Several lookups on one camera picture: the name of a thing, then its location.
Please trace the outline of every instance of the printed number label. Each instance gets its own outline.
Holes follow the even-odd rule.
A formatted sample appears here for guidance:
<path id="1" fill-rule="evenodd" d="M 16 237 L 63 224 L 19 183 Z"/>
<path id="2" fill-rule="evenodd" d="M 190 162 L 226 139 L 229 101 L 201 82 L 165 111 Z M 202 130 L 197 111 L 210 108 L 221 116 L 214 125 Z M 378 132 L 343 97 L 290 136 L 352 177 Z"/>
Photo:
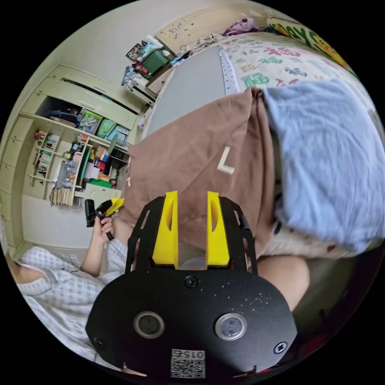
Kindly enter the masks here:
<path id="1" fill-rule="evenodd" d="M 171 355 L 171 377 L 205 378 L 205 352 L 201 350 L 173 349 Z"/>

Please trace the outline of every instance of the screw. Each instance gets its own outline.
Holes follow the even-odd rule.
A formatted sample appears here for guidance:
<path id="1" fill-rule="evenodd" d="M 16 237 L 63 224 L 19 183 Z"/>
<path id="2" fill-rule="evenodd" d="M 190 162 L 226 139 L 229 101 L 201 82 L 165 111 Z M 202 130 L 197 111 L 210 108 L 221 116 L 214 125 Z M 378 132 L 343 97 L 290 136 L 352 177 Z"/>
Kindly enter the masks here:
<path id="1" fill-rule="evenodd" d="M 99 350 L 105 350 L 105 342 L 101 338 L 95 337 L 93 341 Z"/>
<path id="2" fill-rule="evenodd" d="M 288 347 L 287 342 L 280 342 L 279 344 L 277 344 L 275 346 L 274 353 L 275 354 L 281 354 L 286 350 L 287 347 Z"/>
<path id="3" fill-rule="evenodd" d="M 186 277 L 184 279 L 184 285 L 189 289 L 193 289 L 193 288 L 197 287 L 198 280 L 192 276 Z"/>

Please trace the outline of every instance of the light blue cloth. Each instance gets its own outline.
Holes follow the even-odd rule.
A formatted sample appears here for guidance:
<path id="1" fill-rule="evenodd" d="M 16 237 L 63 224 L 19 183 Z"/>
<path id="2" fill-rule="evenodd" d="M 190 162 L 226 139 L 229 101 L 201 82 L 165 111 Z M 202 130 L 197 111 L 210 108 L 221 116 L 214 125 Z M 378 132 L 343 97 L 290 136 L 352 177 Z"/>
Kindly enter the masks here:
<path id="1" fill-rule="evenodd" d="M 361 253 L 385 237 L 385 152 L 366 109 L 340 80 L 266 88 L 290 228 Z"/>

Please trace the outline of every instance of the ruler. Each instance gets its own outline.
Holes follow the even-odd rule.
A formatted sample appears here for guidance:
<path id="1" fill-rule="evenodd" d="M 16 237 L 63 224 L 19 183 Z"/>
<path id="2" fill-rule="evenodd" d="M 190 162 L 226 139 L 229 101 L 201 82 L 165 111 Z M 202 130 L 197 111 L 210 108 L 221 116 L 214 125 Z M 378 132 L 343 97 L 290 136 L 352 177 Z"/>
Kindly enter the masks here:
<path id="1" fill-rule="evenodd" d="M 225 83 L 225 93 L 232 95 L 241 92 L 237 77 L 235 76 L 235 70 L 229 56 L 224 50 L 219 50 L 219 57 L 221 58 L 221 66 L 223 73 L 223 81 Z"/>

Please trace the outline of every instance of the green basket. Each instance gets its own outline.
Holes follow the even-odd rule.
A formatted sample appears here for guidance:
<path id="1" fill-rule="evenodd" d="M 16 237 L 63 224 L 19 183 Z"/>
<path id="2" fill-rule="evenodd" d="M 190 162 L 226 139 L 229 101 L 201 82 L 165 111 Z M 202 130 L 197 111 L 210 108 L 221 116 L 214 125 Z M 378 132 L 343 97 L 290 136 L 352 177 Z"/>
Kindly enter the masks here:
<path id="1" fill-rule="evenodd" d="M 151 52 L 142 62 L 141 65 L 151 74 L 158 71 L 168 63 L 168 59 L 162 55 L 162 50 L 158 49 Z"/>

